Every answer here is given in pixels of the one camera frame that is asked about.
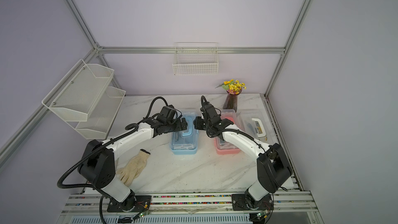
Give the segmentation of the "blue tiered toolbox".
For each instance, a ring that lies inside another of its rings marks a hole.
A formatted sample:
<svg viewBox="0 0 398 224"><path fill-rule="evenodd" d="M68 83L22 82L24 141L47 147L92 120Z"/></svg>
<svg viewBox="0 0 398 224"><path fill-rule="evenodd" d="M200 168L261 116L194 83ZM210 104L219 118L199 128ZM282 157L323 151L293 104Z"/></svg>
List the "blue tiered toolbox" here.
<svg viewBox="0 0 398 224"><path fill-rule="evenodd" d="M182 117L185 118L187 129L180 132L174 132L170 143L171 151L175 155L193 155L198 150L199 131L195 129L193 121L198 116L194 109L181 110Z"/></svg>

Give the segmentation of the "clear white toolbox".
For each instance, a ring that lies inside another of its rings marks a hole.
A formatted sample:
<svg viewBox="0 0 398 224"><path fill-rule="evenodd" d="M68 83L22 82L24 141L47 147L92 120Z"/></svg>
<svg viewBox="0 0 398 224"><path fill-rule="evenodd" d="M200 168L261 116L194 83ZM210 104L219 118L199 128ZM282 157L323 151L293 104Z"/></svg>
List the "clear white toolbox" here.
<svg viewBox="0 0 398 224"><path fill-rule="evenodd" d="M275 143L271 138L265 118L260 110L242 110L238 114L238 119L242 129L250 136L269 145Z"/></svg>

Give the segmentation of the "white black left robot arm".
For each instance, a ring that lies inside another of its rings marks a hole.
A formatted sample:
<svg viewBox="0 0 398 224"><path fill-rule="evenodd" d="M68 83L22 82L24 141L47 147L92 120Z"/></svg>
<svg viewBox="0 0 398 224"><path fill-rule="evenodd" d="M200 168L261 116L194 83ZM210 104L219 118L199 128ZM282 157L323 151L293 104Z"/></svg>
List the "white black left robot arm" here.
<svg viewBox="0 0 398 224"><path fill-rule="evenodd" d="M77 170L102 195L132 208L136 202L135 193L118 178L116 161L144 141L167 133L185 131L187 128L188 123L182 112L171 105L165 106L160 113L143 118L118 137L103 142L89 142L84 152L84 157L88 159Z"/></svg>

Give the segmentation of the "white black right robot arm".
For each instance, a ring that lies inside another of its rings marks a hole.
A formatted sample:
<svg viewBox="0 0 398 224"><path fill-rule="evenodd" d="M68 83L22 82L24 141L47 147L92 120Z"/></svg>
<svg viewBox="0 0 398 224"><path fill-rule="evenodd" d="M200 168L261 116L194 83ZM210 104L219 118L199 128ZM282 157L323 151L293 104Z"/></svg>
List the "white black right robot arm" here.
<svg viewBox="0 0 398 224"><path fill-rule="evenodd" d="M286 191L283 184L292 176L292 168L282 146L264 143L242 131L233 121L222 119L205 97L201 98L200 111L202 116L193 121L195 129L205 131L210 138L219 138L236 146L256 162L257 179L243 194L231 196L233 209L273 210L272 194L279 189Z"/></svg>

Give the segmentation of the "robot base rail plate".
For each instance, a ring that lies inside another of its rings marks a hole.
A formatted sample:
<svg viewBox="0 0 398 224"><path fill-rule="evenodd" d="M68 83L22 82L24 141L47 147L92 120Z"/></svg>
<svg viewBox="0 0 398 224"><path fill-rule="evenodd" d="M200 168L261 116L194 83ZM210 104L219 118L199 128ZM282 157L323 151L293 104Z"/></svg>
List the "robot base rail plate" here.
<svg viewBox="0 0 398 224"><path fill-rule="evenodd" d="M59 224L265 223L278 214L303 217L304 223L324 221L309 191L279 190L250 208L238 192L136 194L128 212L123 204L99 194L70 195Z"/></svg>

